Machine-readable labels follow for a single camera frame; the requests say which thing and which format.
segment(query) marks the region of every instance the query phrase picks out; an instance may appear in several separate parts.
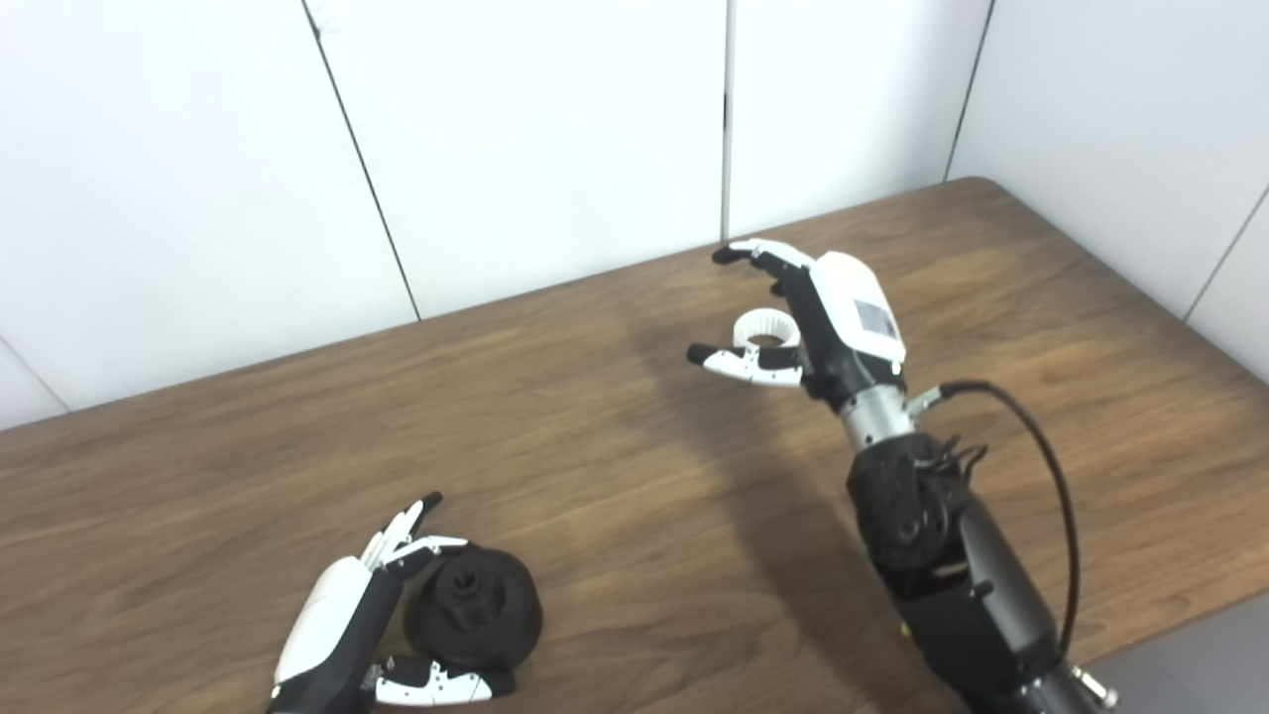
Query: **robotic finger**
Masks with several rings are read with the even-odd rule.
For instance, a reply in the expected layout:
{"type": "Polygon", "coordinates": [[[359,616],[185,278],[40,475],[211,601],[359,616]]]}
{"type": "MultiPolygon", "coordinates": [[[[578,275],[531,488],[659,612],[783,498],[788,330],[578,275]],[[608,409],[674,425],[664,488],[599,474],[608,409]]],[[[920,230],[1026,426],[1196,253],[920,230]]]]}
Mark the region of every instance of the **robotic finger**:
{"type": "Polygon", "coordinates": [[[440,506],[442,500],[440,492],[434,491],[393,516],[386,526],[371,536],[371,543],[362,552],[362,566],[373,571],[391,559],[395,550],[411,543],[423,526],[424,517],[440,506]]]}
{"type": "Polygon", "coordinates": [[[688,363],[756,386],[802,387],[802,360],[797,346],[693,344],[688,347],[688,363]]]}
{"type": "Polygon", "coordinates": [[[447,670],[435,659],[392,657],[374,681],[374,699],[392,706],[439,706],[483,701],[515,690],[506,671],[447,670]]]}
{"type": "Polygon", "coordinates": [[[735,263],[745,257],[749,257],[754,266],[766,270],[777,279],[784,276],[789,270],[805,268],[815,263],[815,257],[811,257],[797,247],[778,240],[766,240],[765,237],[733,240],[713,254],[713,261],[720,265],[735,263]]]}

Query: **gray surface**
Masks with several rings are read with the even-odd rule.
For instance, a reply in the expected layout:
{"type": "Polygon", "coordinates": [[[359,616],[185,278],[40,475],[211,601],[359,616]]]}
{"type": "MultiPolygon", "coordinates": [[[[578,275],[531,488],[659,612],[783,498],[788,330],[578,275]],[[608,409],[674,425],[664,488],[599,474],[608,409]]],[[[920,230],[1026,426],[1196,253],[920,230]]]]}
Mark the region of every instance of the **gray surface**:
{"type": "Polygon", "coordinates": [[[1098,659],[1115,714],[1269,714],[1269,596],[1098,659]]]}

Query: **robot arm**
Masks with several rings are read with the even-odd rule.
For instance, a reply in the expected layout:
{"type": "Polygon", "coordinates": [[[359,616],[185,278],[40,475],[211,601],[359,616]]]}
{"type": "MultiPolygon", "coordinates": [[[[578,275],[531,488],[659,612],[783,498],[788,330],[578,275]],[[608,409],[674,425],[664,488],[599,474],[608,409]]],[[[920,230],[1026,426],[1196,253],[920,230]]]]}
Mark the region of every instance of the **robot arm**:
{"type": "MultiPolygon", "coordinates": [[[[778,356],[755,347],[747,374],[711,368],[733,363],[726,349],[694,344],[688,360],[739,379],[768,369],[756,373],[765,379],[746,380],[755,384],[775,382],[777,364],[799,368],[807,394],[841,420],[855,451],[846,490],[860,535],[934,673],[973,714],[1113,706],[1113,691],[1066,663],[1067,638],[1057,637],[1036,586],[970,491],[968,472],[982,450],[963,464],[954,440],[940,443],[917,425],[956,386],[986,383],[954,383],[907,401],[906,347],[864,263],[841,252],[812,259],[763,238],[733,241],[713,255],[721,264],[742,257],[777,279],[772,292],[788,299],[802,345],[778,356]]],[[[1049,458],[1047,443],[1042,448],[1049,458]]],[[[1068,506],[1065,491],[1062,497],[1068,506]]]]}

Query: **panel seam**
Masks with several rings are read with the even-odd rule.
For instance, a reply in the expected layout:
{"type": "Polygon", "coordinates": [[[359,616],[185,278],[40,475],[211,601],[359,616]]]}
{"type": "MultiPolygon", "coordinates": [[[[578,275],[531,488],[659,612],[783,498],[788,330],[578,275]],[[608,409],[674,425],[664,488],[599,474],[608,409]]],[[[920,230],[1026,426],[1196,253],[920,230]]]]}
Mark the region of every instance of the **panel seam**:
{"type": "Polygon", "coordinates": [[[722,200],[718,221],[718,240],[726,241],[731,231],[731,134],[735,118],[732,90],[736,77],[736,5],[739,0],[727,0],[727,28],[723,41],[722,63],[722,200]]]}
{"type": "Polygon", "coordinates": [[[961,127],[964,126],[964,114],[970,108],[970,94],[973,93],[973,80],[978,77],[978,61],[982,60],[982,47],[987,43],[987,29],[991,27],[991,15],[996,11],[996,0],[987,5],[987,16],[982,20],[982,34],[978,36],[978,49],[973,53],[973,68],[970,70],[970,81],[964,86],[964,99],[961,101],[961,115],[956,120],[956,133],[952,134],[952,148],[948,150],[948,164],[943,169],[943,183],[952,175],[952,160],[956,157],[956,147],[961,141],[961,127]]]}
{"type": "Polygon", "coordinates": [[[9,344],[9,340],[5,339],[3,334],[0,334],[0,346],[9,350],[9,354],[13,354],[13,359],[18,361],[18,365],[22,367],[22,369],[25,370],[32,379],[39,383],[39,387],[44,388],[44,392],[48,393],[48,397],[52,397],[53,402],[56,402],[62,408],[62,413],[71,412],[71,408],[66,405],[66,402],[63,402],[62,398],[58,397],[56,392],[53,392],[53,388],[48,387],[48,383],[44,382],[44,378],[39,377],[39,373],[32,369],[30,364],[23,359],[22,353],[14,349],[13,345],[9,344]]]}
{"type": "Polygon", "coordinates": [[[414,289],[410,287],[410,276],[405,271],[405,264],[401,261],[401,252],[397,250],[396,240],[392,237],[392,228],[388,227],[388,219],[383,214],[383,204],[379,203],[379,194],[374,190],[374,181],[371,179],[371,170],[365,166],[365,156],[362,153],[362,145],[357,141],[357,132],[353,131],[353,122],[348,118],[348,109],[344,107],[344,96],[339,93],[339,85],[335,82],[335,72],[330,68],[330,60],[326,58],[326,48],[321,43],[321,28],[313,20],[312,11],[308,10],[308,0],[299,0],[299,4],[305,8],[305,16],[308,19],[308,28],[313,33],[313,42],[317,44],[317,53],[321,56],[322,67],[326,68],[326,77],[330,80],[330,88],[335,93],[335,101],[339,104],[339,113],[344,117],[344,126],[348,128],[348,137],[353,141],[353,151],[357,153],[357,162],[362,166],[362,175],[365,176],[365,185],[371,189],[371,199],[374,200],[374,211],[379,214],[379,224],[383,226],[383,235],[388,238],[388,246],[392,249],[392,259],[396,260],[397,271],[401,273],[401,282],[405,284],[405,293],[410,298],[410,307],[414,309],[414,318],[423,320],[423,313],[419,311],[419,302],[414,298],[414,289]]]}
{"type": "Polygon", "coordinates": [[[1264,189],[1260,191],[1260,198],[1258,198],[1255,204],[1251,207],[1251,212],[1247,213],[1247,217],[1242,219],[1242,224],[1239,226],[1239,231],[1233,233],[1233,240],[1231,240],[1230,245],[1225,247],[1225,252],[1221,254],[1221,259],[1216,261],[1216,266],[1212,268],[1212,274],[1207,275],[1207,279],[1203,280],[1203,287],[1200,287],[1198,294],[1194,295],[1194,302],[1190,303],[1189,309],[1185,309],[1185,316],[1181,317],[1181,320],[1189,322],[1190,316],[1194,315],[1194,308],[1198,307],[1198,303],[1203,299],[1203,295],[1207,294],[1207,288],[1212,287],[1212,282],[1216,280],[1216,274],[1221,271],[1221,266],[1225,265],[1225,261],[1230,257],[1230,254],[1233,252],[1233,246],[1236,246],[1239,241],[1242,240],[1242,233],[1247,231],[1247,226],[1251,224],[1251,218],[1254,218],[1256,216],[1256,212],[1260,211],[1260,205],[1264,204],[1266,195],[1269,195],[1269,183],[1266,183],[1264,189]]]}

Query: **white robotic hand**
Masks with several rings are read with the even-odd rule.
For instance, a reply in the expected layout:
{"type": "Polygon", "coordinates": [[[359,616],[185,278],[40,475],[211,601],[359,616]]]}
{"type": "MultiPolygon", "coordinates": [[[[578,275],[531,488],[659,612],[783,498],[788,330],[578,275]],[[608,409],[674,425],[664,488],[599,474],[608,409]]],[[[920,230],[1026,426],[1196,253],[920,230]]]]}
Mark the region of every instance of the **white robotic hand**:
{"type": "Polygon", "coordinates": [[[802,336],[798,346],[693,344],[688,361],[728,378],[769,387],[802,387],[839,412],[849,394],[901,384],[907,350],[872,269],[844,252],[811,257],[761,237],[728,242],[714,263],[747,257],[775,278],[802,336]]]}
{"type": "Polygon", "coordinates": [[[439,493],[416,501],[371,538],[360,558],[340,558],[317,578],[278,661],[270,714],[362,714],[376,701],[431,706],[514,690],[506,671],[457,671],[426,658],[372,663],[402,583],[470,547],[459,538],[415,538],[439,503],[439,493]]]}

